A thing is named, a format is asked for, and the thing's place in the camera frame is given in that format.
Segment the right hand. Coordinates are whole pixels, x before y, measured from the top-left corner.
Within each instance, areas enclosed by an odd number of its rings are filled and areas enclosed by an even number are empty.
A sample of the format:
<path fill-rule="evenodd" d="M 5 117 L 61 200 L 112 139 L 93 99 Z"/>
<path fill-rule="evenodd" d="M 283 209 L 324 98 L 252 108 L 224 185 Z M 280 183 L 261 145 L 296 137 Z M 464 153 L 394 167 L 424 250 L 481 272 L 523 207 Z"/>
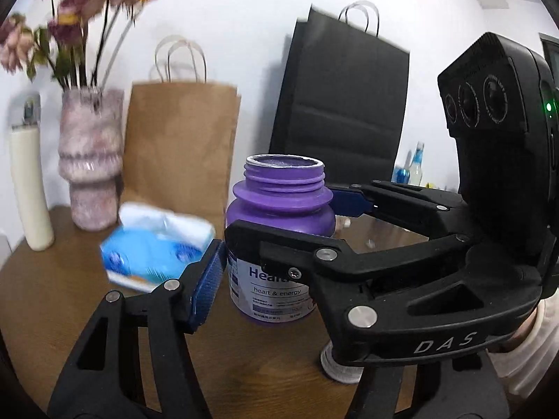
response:
<path fill-rule="evenodd" d="M 503 346 L 506 348 L 507 351 L 512 351 L 516 347 L 518 347 L 531 333 L 533 326 L 535 325 L 535 319 L 537 317 L 537 309 L 531 312 L 531 315 L 528 316 L 526 320 L 522 323 L 520 327 L 515 331 L 515 334 L 508 339 Z"/>

